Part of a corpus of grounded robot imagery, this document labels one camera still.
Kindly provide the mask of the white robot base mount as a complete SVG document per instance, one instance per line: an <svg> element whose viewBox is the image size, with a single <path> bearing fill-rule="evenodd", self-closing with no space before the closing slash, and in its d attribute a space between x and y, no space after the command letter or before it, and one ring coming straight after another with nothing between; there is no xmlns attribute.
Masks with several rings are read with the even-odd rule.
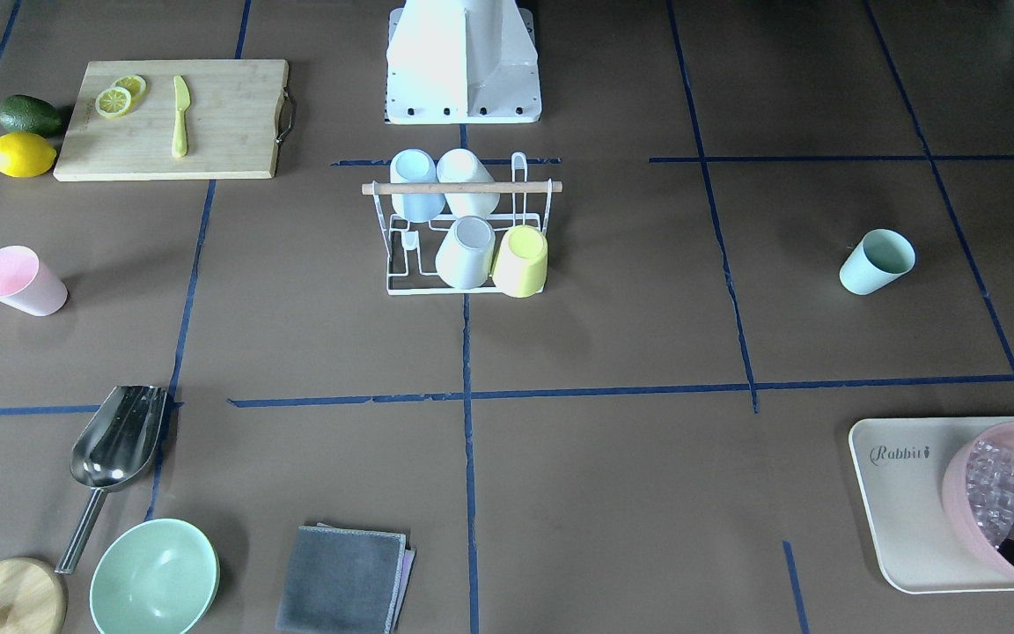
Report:
<svg viewBox="0 0 1014 634"><path fill-rule="evenodd" d="M389 15L384 119L527 124L542 115L533 12L515 1L407 1Z"/></svg>

